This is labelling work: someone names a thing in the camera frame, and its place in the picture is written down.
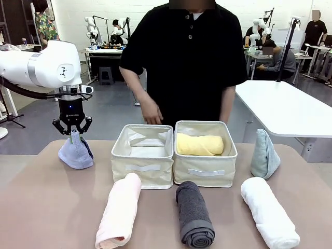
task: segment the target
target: box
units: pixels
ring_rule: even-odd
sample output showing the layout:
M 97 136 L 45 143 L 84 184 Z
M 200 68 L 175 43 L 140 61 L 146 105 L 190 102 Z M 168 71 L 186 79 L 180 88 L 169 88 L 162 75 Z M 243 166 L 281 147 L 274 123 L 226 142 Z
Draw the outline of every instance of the box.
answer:
M 190 136 L 216 135 L 224 142 L 221 156 L 185 156 L 177 152 L 177 134 Z M 179 121 L 175 126 L 174 182 L 181 184 L 192 181 L 200 187 L 229 188 L 235 175 L 235 161 L 238 156 L 234 141 L 227 126 L 219 121 Z
M 133 172 L 140 177 L 142 189 L 172 187 L 173 143 L 171 126 L 125 126 L 112 149 L 114 182 Z

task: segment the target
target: towel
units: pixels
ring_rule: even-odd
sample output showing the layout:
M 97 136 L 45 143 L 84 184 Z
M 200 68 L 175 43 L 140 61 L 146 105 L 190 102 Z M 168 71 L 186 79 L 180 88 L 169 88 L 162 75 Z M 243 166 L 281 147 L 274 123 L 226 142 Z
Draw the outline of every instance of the towel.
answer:
M 251 162 L 251 173 L 264 179 L 277 170 L 280 158 L 274 150 L 273 143 L 265 130 L 257 130 L 257 140 Z
M 96 249 L 113 249 L 130 240 L 141 186 L 141 180 L 135 173 L 129 173 L 114 183 L 95 237 Z
M 188 136 L 178 133 L 176 137 L 177 152 L 180 155 L 215 156 L 224 150 L 220 136 Z
M 181 242 L 192 248 L 210 246 L 215 232 L 198 186 L 193 182 L 183 182 L 176 190 L 176 202 Z
M 93 166 L 93 154 L 90 147 L 76 130 L 71 132 L 71 137 L 61 147 L 58 155 L 69 167 L 76 170 Z
M 291 249 L 300 243 L 295 225 L 263 178 L 253 177 L 244 181 L 241 195 L 270 249 Z

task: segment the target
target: table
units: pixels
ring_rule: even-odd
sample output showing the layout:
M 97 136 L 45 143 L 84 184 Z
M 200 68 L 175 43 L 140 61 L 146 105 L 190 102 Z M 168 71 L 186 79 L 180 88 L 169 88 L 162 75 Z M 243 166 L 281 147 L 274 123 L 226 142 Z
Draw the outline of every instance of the table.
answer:
M 104 59 L 105 56 L 99 56 L 99 54 L 108 54 L 109 56 L 107 56 L 107 58 L 110 59 L 119 59 L 121 58 L 122 55 L 122 51 L 123 50 L 118 50 L 118 49 L 97 49 L 97 50 L 91 50 L 91 49 L 83 49 L 80 50 L 79 53 L 84 53 L 85 55 L 85 61 L 88 67 L 88 76 L 89 76 L 89 81 L 92 82 L 92 72 L 91 72 L 91 60 L 90 57 L 94 57 L 94 58 L 102 58 Z
M 283 81 L 248 80 L 236 93 L 251 112 L 243 142 L 248 141 L 248 125 L 255 116 L 272 135 L 307 137 L 301 154 L 307 161 L 322 162 L 314 150 L 330 154 L 317 138 L 332 139 L 332 107 Z
M 254 67 L 253 67 L 253 71 L 251 73 L 251 80 L 254 79 L 256 63 L 258 63 L 258 62 L 267 63 L 267 62 L 271 62 L 273 60 L 271 57 L 263 56 L 261 53 L 260 54 L 252 54 L 252 53 L 249 53 L 248 51 L 245 52 L 245 56 L 247 57 L 247 72 L 248 72 L 248 74 L 250 72 L 250 66 L 252 64 L 252 60 L 254 59 Z M 299 74 L 299 71 L 300 71 L 300 66 L 302 65 L 303 61 L 312 59 L 312 57 L 305 57 L 305 56 L 295 56 L 295 58 L 296 58 L 296 62 L 298 62 L 298 66 L 296 68 L 295 77 L 292 81 L 293 85 L 295 84 L 295 80 L 298 77 L 298 74 Z
M 89 141 L 95 166 L 76 171 L 58 159 L 62 141 L 50 143 L 0 191 L 0 248 L 93 249 L 113 185 L 114 142 Z M 275 146 L 282 165 L 268 181 L 301 236 L 297 249 L 332 244 L 332 190 L 290 147 Z M 241 197 L 250 174 L 254 145 L 237 144 L 233 187 L 201 188 L 216 238 L 210 249 L 266 249 Z M 129 243 L 123 249 L 185 249 L 179 238 L 173 186 L 142 190 Z

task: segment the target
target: hand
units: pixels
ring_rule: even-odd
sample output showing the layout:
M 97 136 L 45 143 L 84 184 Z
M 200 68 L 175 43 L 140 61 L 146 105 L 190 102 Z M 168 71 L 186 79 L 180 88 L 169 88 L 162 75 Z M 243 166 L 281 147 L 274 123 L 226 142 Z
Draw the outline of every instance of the hand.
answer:
M 264 71 L 265 68 L 266 68 L 266 67 L 265 67 L 264 65 L 260 65 L 260 66 L 257 67 L 258 70 L 262 70 L 262 71 Z
M 147 96 L 140 103 L 144 120 L 149 125 L 161 125 L 164 118 L 156 102 L 150 96 Z

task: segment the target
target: stool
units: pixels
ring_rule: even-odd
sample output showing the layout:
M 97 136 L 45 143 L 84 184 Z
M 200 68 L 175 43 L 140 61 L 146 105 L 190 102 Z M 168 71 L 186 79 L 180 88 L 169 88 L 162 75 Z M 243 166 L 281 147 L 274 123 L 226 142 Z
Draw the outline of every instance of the stool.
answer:
M 108 79 L 103 78 L 103 73 L 108 74 Z M 112 70 L 110 67 L 99 67 L 99 84 L 107 84 L 107 85 L 112 85 L 114 84 L 113 76 L 112 76 Z

